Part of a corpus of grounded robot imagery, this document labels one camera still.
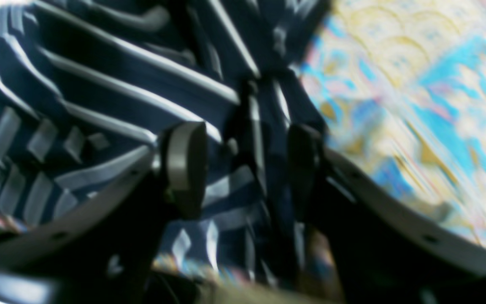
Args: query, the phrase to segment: striped fabric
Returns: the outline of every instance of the striped fabric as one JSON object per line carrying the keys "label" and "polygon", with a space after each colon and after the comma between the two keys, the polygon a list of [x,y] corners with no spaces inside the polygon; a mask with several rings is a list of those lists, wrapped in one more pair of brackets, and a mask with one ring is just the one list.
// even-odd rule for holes
{"label": "striped fabric", "polygon": [[205,121],[203,217],[171,223],[161,254],[179,267],[190,258],[243,268],[250,280],[290,277],[295,256],[278,246],[298,231],[286,132],[324,123],[289,67],[329,1],[166,3],[0,4],[0,227],[64,215],[164,129]]}

